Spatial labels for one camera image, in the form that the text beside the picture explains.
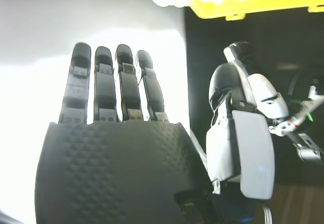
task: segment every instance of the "black surface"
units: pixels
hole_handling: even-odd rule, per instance
[[[307,8],[300,8],[247,14],[244,20],[225,21],[200,19],[186,8],[185,24],[190,125],[203,148],[212,119],[209,83],[217,66],[226,62],[226,46],[240,40],[253,43],[260,70],[287,100],[289,83],[298,70],[313,65],[324,67],[324,13],[308,13]],[[312,73],[320,74],[323,70]],[[301,76],[294,99],[307,98],[309,81],[307,75]],[[324,107],[313,117],[314,126],[322,128]],[[311,137],[321,139],[322,130],[316,130]],[[302,163],[289,139],[273,140],[277,182],[324,184],[323,168]]]
[[[175,195],[211,190],[181,124],[51,123],[37,169],[36,220],[186,223]]]

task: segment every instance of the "black finger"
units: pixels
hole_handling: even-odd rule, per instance
[[[118,63],[122,119],[123,121],[129,119],[143,120],[131,49],[125,44],[118,45],[115,59]]]
[[[86,123],[90,64],[90,46],[77,43],[72,53],[59,123]]]
[[[168,117],[165,113],[162,90],[156,79],[152,59],[148,52],[137,52],[136,66],[141,70],[139,88],[145,89],[147,110],[150,120],[168,122]]]
[[[98,47],[95,54],[94,120],[117,121],[111,52]]]

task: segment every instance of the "black fingertip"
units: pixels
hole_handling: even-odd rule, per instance
[[[99,46],[95,53],[95,65],[106,64],[112,65],[112,57],[110,49],[104,46]]]
[[[115,53],[115,59],[118,61],[119,64],[132,64],[133,54],[131,48],[126,44],[118,45]]]
[[[136,54],[136,65],[143,68],[153,69],[153,62],[150,54],[147,51],[140,50]]]
[[[90,68],[91,48],[88,44],[79,42],[74,46],[72,53],[73,66]]]

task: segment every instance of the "yellow plastic container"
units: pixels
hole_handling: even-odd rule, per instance
[[[190,7],[200,18],[225,17],[226,20],[240,20],[247,13],[288,8],[308,7],[311,13],[324,12],[324,0],[222,0],[219,5],[193,0]]]

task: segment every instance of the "dark panel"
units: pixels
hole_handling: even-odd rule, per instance
[[[200,19],[186,8],[185,23],[190,125],[203,148],[212,119],[209,82],[217,66],[226,62],[223,55],[226,46],[239,40],[252,42],[261,71],[285,99],[298,70],[313,65],[324,67],[324,13],[308,13],[301,8],[248,14],[244,20],[225,21],[225,18]],[[307,97],[308,83],[309,77],[302,76],[296,84],[294,99]],[[317,128],[323,125],[324,109],[317,110],[315,118]],[[317,130],[312,137],[318,138],[319,134]],[[288,139],[274,137],[273,140],[278,182],[324,183],[323,168],[303,164]]]

